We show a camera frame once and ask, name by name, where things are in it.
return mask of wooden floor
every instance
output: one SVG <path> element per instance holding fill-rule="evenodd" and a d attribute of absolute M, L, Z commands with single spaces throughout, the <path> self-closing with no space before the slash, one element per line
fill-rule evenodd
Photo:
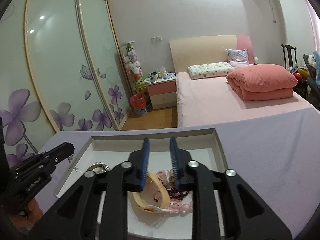
<path fill-rule="evenodd" d="M 121 130 L 174 128 L 177 127 L 177 123 L 178 113 L 176 106 L 157 110 L 153 110 L 150 106 L 148 112 L 143 116 L 136 115 L 132 110 Z"/>

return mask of red plastic bag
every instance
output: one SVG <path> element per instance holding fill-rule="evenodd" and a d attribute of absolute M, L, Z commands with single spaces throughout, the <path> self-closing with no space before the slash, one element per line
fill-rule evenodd
<path fill-rule="evenodd" d="M 130 104 L 134 108 L 142 109 L 146 107 L 146 100 L 144 98 L 144 94 L 136 94 L 130 98 Z"/>

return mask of wall socket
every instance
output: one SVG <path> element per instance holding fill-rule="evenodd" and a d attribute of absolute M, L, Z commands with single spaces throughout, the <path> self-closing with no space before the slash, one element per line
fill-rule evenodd
<path fill-rule="evenodd" d="M 162 36 L 153 37 L 153 38 L 151 38 L 151 41 L 152 42 L 162 41 Z"/>

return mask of pink drawer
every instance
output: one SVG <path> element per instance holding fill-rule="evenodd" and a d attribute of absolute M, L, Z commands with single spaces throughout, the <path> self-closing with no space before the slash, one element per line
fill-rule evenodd
<path fill-rule="evenodd" d="M 148 85 L 147 88 L 150 96 L 171 93 L 176 91 L 176 82 L 175 80 L 161 82 L 159 84 Z"/>

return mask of person's hand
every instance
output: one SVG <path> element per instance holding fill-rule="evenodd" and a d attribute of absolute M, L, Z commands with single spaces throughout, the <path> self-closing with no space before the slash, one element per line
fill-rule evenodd
<path fill-rule="evenodd" d="M 43 213 L 39 208 L 39 204 L 35 198 L 33 198 L 29 202 L 28 209 L 30 213 L 28 214 L 27 217 L 23 217 L 20 215 L 14 215 L 14 216 L 9 215 L 9 219 L 18 230 L 20 228 L 30 229 L 43 216 Z"/>

